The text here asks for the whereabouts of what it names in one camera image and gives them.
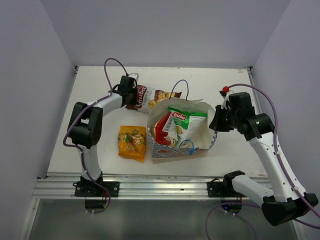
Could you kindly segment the brown Chuba cassava chips bag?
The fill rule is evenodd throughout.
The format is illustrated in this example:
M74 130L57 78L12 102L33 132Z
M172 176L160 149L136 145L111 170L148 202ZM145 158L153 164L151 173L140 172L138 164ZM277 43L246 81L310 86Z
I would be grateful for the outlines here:
M168 92L145 85L137 86L137 104L128 104L126 108L143 113L149 113L158 103L169 97L180 98L182 92Z

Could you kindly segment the green Chuba chips bag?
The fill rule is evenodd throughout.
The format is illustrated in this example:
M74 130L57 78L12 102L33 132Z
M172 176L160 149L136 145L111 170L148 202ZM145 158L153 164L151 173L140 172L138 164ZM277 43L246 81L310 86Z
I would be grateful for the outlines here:
M183 141L182 145L186 145L186 141L192 138L208 117L207 113L182 111L173 107L168 107L168 111L173 117L175 124L175 131L177 133L176 147L179 147Z

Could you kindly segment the patterned paper bag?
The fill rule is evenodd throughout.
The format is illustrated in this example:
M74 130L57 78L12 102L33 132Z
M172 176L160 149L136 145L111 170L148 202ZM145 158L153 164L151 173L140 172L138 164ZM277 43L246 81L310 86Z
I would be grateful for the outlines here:
M168 107L175 108L187 112L207 113L207 119L203 121L202 125L191 137L184 141L179 147L168 147L158 144L153 136L154 125L168 113ZM185 98L169 97L168 99L159 102L150 112L147 119L147 140L148 146L153 159L190 159L203 157L208 154L208 151L214 146L218 133L209 128L211 121L215 115L215 110L208 103L202 99L189 100L188 96Z

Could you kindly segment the orange candy bag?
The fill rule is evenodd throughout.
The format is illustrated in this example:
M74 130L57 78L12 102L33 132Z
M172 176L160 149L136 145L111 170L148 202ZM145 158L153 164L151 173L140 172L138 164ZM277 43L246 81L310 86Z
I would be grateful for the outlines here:
M146 127L121 125L117 137L117 146L120 157L143 163L147 150Z

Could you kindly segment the red Chuba chips bag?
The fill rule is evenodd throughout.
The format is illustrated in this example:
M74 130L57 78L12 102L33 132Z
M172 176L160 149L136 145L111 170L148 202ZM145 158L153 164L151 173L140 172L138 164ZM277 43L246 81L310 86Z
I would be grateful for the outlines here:
M160 144L174 148L178 142L176 124L170 111L153 126L153 138Z

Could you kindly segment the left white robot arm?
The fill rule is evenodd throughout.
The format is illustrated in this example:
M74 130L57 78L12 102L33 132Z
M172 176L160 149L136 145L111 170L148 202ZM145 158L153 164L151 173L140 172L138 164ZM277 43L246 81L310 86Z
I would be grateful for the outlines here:
M89 181L86 190L92 196L99 196L104 190L104 184L100 181L103 172L97 150L103 118L116 109L138 102L138 79L137 73L123 75L120 83L111 88L108 95L91 102L78 101L74 104L63 145L78 149L82 166L80 180Z

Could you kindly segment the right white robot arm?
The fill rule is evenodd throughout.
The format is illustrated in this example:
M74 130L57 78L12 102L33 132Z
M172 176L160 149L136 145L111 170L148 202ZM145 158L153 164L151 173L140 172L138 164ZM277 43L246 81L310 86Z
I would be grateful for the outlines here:
M237 130L258 155L269 178L267 188L252 180L243 171L227 173L222 181L207 183L209 197L237 197L243 195L259 207L273 226L295 220L307 214L319 200L308 193L293 173L284 156L270 117L256 114L247 92L220 91L223 103L215 107L210 129L216 132Z

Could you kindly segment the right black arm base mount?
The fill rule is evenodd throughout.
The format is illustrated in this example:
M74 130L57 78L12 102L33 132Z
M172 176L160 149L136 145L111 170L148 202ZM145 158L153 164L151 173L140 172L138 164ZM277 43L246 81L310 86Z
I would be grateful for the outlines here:
M206 183L207 195L209 198L240 198L241 193L228 188L219 178L214 178Z

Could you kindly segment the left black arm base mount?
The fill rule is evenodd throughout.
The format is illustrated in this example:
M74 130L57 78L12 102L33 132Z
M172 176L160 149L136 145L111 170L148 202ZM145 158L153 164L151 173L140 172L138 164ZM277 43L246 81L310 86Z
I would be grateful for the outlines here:
M117 198L120 191L120 183L118 181L103 181L101 184L108 193L101 187L94 184L92 181L88 183L83 181L74 182L72 184L75 187L75 197L111 197Z

